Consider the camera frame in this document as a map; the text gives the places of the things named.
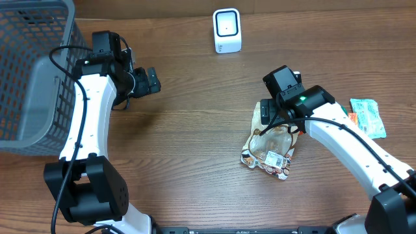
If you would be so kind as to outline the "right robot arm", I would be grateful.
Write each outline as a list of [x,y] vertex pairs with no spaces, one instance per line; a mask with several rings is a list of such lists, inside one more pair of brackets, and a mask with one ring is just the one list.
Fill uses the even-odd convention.
[[263,112],[264,132],[294,124],[332,152],[365,189],[366,215],[351,214],[328,227],[307,233],[415,232],[415,170],[369,138],[321,86],[306,89],[299,72],[286,65],[263,77],[273,101],[274,116]]

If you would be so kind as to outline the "white brown snack packet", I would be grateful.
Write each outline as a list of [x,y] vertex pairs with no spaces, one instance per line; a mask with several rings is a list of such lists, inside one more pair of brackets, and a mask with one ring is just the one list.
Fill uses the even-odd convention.
[[251,122],[251,134],[242,147],[240,161],[248,168],[260,168],[266,173],[286,180],[292,163],[294,145],[299,131],[297,126],[279,125],[265,134],[261,123],[261,104],[256,103]]

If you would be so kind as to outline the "green lid seasoning jar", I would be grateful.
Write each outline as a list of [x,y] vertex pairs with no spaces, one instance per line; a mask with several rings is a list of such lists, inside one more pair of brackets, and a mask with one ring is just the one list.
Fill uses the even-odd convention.
[[345,107],[343,107],[342,105],[341,105],[341,109],[342,109],[342,111],[344,112],[344,114],[345,114],[346,116],[348,116],[348,111],[347,111],[347,109],[346,109]]

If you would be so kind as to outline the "teal tissue packet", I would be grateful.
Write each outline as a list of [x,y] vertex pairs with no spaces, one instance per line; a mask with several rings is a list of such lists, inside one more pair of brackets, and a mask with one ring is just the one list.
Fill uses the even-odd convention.
[[357,114],[358,127],[371,139],[386,138],[378,103],[373,99],[351,99],[352,111]]

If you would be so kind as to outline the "orange snack packet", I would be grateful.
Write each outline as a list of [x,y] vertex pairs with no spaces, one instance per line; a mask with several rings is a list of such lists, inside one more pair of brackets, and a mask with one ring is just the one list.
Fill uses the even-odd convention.
[[348,117],[350,118],[350,120],[355,124],[358,125],[358,115],[354,112],[349,112],[348,113]]

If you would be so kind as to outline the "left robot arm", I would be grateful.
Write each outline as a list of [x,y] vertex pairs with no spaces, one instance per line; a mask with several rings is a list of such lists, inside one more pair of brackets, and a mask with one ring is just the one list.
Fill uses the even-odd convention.
[[60,67],[75,83],[70,130],[58,162],[44,167],[44,181],[55,199],[50,232],[57,215],[92,226],[91,233],[161,233],[155,219],[129,201],[125,179],[109,161],[111,112],[131,98],[161,91],[155,68],[134,68],[133,52],[111,31],[92,35],[87,55],[72,70]]

